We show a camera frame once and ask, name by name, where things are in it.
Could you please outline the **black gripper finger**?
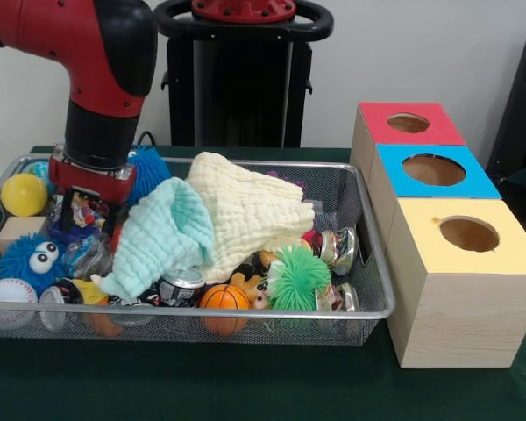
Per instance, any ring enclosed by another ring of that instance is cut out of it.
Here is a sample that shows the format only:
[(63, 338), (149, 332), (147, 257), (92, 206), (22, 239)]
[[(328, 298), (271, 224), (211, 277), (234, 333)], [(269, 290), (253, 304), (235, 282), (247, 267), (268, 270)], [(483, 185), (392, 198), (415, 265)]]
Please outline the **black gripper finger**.
[(113, 235), (116, 224), (117, 206), (112, 203), (107, 203), (106, 206), (108, 210), (106, 216), (104, 217), (102, 233), (111, 237)]
[(73, 189), (65, 189), (60, 214), (60, 229), (63, 232), (69, 232), (74, 223), (74, 212), (72, 209), (74, 194), (75, 191)]

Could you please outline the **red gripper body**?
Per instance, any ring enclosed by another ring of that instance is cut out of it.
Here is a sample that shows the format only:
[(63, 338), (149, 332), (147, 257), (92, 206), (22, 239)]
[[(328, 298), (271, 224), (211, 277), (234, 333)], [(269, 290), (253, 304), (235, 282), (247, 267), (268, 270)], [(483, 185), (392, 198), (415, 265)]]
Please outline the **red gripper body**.
[(110, 204), (125, 203), (132, 192), (137, 171), (131, 163), (117, 170), (82, 167), (68, 158), (64, 145), (56, 144), (49, 159), (49, 179), (63, 189), (73, 189)]

